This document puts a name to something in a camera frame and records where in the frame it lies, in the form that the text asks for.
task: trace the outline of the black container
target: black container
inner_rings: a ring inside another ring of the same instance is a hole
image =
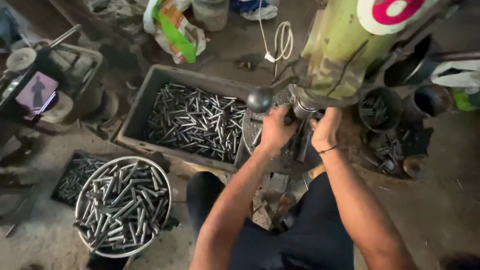
[[[57,202],[60,202],[64,205],[67,205],[67,206],[71,207],[73,210],[75,209],[75,205],[76,205],[78,196],[80,194],[80,191],[78,191],[78,194],[70,201],[66,201],[63,198],[61,198],[60,195],[59,195],[59,192],[60,192],[60,187],[64,184],[64,182],[66,180],[66,177],[69,174],[69,171],[73,167],[73,160],[83,159],[83,158],[90,158],[90,159],[97,160],[97,161],[102,161],[102,162],[107,162],[108,161],[107,159],[94,156],[94,155],[89,154],[87,152],[84,152],[84,151],[81,151],[81,150],[75,150],[72,153],[72,155],[70,156],[70,158],[67,160],[65,165],[63,166],[62,174],[59,178],[59,181],[58,181],[57,185],[55,186],[55,188],[53,189],[53,192],[50,196],[50,199],[52,199],[54,201],[57,201]],[[83,183],[80,183],[82,185],[82,187],[86,183],[86,181],[88,180],[88,177],[85,177],[85,181]]]
[[[363,109],[364,100],[371,97],[382,98],[386,107],[386,115],[388,115],[388,119],[376,127],[370,126],[360,114],[361,109]],[[402,99],[397,92],[392,89],[376,88],[360,98],[360,101],[357,104],[357,109],[354,110],[354,112],[354,117],[357,118],[364,127],[376,133],[384,133],[396,128],[400,123],[402,116]]]
[[[431,45],[432,37],[425,37],[405,60],[396,62],[385,70],[385,85],[388,87],[411,86],[427,80],[440,64],[430,58]]]
[[[152,112],[157,93],[161,87],[169,82],[190,87],[199,87],[211,94],[237,97],[242,101],[245,101],[248,93],[255,89],[255,86],[241,82],[164,65],[153,65],[137,94],[135,102],[128,113],[125,123],[120,129],[117,139],[134,148],[161,152],[196,164],[218,168],[228,172],[235,172],[238,162],[242,158],[244,148],[243,140],[240,142],[234,164],[205,158],[184,150],[164,147],[142,140],[142,129],[145,127],[148,117]]]
[[[402,120],[421,121],[453,109],[453,99],[447,88],[438,85],[421,86],[404,98]]]

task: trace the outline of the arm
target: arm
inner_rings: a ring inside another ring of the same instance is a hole
[[[250,210],[255,190],[274,155],[288,142],[296,126],[285,127],[287,108],[264,117],[262,142],[225,187],[200,229],[190,269],[227,269],[230,252]]]
[[[339,109],[328,108],[318,123],[311,121],[314,130],[312,145],[318,152],[337,144],[336,132],[341,117]],[[321,157],[342,223],[369,269],[416,270],[397,228],[341,151],[335,148]]]

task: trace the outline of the hand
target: hand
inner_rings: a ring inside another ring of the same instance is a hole
[[[342,111],[333,107],[327,108],[325,116],[320,121],[310,119],[310,126],[313,130],[312,145],[317,152],[336,146],[336,132],[341,120]]]
[[[290,137],[297,130],[297,124],[285,126],[284,117],[288,112],[285,105],[271,109],[267,116],[264,116],[262,141],[258,147],[267,150],[272,157],[288,142]]]

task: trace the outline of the grinding wheel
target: grinding wheel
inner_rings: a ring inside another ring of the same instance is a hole
[[[36,50],[21,48],[14,50],[7,59],[7,69],[12,72],[20,72],[30,67],[36,59]]]

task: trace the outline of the wristband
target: wristband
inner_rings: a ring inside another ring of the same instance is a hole
[[[334,147],[332,147],[332,148],[330,148],[330,149],[327,149],[327,150],[324,150],[324,151],[320,151],[320,152],[318,152],[318,154],[324,154],[324,153],[327,152],[327,151],[330,151],[330,150],[332,150],[332,149],[335,149],[337,146],[338,146],[338,145],[335,145]]]

